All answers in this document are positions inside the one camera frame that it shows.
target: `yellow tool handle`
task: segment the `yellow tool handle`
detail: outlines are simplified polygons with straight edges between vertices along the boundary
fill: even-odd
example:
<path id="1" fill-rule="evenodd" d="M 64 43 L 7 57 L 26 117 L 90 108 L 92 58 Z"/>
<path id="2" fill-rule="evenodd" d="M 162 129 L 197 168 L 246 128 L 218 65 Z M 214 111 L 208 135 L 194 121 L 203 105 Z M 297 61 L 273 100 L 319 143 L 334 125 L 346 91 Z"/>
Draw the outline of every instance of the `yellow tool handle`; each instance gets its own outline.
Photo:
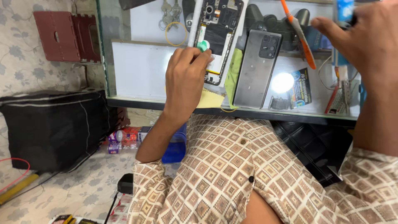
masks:
<path id="1" fill-rule="evenodd" d="M 31 184 L 33 181 L 35 181 L 39 175 L 37 174 L 31 174 L 28 177 L 24 178 L 22 181 L 17 183 L 14 187 L 11 189 L 7 190 L 3 194 L 0 195 L 0 204 L 4 204 L 8 199 L 10 199 L 14 194 L 20 192 L 22 189 L 24 189 L 26 186 Z"/>

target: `red cable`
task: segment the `red cable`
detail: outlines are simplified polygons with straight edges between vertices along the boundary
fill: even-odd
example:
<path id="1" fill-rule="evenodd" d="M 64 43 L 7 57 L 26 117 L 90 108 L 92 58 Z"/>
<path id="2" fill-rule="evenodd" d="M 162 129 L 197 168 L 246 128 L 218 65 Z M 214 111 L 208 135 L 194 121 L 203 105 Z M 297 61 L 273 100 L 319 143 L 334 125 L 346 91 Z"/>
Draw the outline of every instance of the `red cable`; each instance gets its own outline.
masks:
<path id="1" fill-rule="evenodd" d="M 20 158 L 7 158 L 7 159 L 1 159 L 1 161 L 4 160 L 9 160 L 9 159 L 15 159 L 15 160 L 21 160 L 27 163 L 27 170 L 25 171 L 25 173 L 23 173 L 20 177 L 18 177 L 16 180 L 12 181 L 9 185 L 7 185 L 6 187 L 4 187 L 3 189 L 0 190 L 0 192 L 4 191 L 5 189 L 7 189 L 9 186 L 11 186 L 13 183 L 17 182 L 19 179 L 21 179 L 23 176 L 25 176 L 25 174 L 29 171 L 30 169 L 30 164 L 28 163 L 28 161 L 24 160 L 24 159 L 20 159 Z"/>

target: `brown checkered shirt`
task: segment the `brown checkered shirt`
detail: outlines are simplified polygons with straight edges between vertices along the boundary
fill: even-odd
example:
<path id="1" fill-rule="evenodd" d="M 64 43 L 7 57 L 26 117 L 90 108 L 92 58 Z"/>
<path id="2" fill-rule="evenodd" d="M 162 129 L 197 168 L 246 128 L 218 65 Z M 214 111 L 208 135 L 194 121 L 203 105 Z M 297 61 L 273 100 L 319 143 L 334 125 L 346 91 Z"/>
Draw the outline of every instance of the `brown checkered shirt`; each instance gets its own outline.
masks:
<path id="1" fill-rule="evenodd" d="M 398 222 L 396 157 L 353 149 L 324 189 L 267 120 L 193 115 L 187 138 L 175 179 L 136 161 L 129 224 L 238 224 L 252 190 L 284 223 Z"/>

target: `black bag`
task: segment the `black bag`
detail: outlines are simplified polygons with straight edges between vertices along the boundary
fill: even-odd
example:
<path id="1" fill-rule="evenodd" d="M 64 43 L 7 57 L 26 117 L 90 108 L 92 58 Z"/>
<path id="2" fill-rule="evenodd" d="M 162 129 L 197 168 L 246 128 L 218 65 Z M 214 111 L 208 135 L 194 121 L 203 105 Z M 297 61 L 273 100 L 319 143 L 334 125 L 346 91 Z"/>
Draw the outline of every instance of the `black bag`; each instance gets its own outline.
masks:
<path id="1" fill-rule="evenodd" d="M 0 98 L 8 126 L 11 157 L 25 159 L 32 170 L 59 172 L 88 159 L 116 126 L 117 108 L 104 90 L 39 91 Z M 13 160 L 12 166 L 27 164 Z"/>

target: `disassembled smartphone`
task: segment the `disassembled smartphone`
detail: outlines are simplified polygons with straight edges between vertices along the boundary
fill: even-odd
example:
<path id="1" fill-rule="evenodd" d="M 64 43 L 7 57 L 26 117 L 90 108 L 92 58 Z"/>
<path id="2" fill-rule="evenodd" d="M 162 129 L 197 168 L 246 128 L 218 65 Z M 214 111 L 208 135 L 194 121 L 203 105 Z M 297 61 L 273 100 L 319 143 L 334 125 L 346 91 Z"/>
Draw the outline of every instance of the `disassembled smartphone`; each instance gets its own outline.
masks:
<path id="1" fill-rule="evenodd" d="M 283 36 L 279 33 L 250 30 L 236 84 L 233 105 L 261 109 Z"/>
<path id="2" fill-rule="evenodd" d="M 203 1 L 194 46 L 212 51 L 213 61 L 206 69 L 205 83 L 221 83 L 242 8 L 242 0 Z"/>

